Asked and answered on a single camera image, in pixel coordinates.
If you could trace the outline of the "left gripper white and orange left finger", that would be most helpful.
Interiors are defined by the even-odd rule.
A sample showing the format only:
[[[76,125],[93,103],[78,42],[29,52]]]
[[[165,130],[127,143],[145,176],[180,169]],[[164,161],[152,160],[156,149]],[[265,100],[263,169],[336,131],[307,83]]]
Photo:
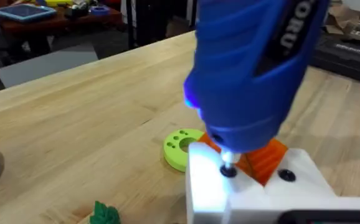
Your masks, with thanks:
[[[265,185],[256,165],[249,154],[222,150],[206,133],[192,143],[186,168],[187,222],[222,223],[230,196]]]

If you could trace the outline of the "left gripper white and orange right finger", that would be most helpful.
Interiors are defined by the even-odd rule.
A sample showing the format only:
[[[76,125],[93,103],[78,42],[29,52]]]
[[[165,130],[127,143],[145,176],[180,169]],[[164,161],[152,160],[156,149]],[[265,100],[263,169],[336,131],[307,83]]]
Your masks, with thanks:
[[[276,139],[248,152],[248,174],[263,185],[266,194],[295,197],[335,197],[310,155],[288,148]]]

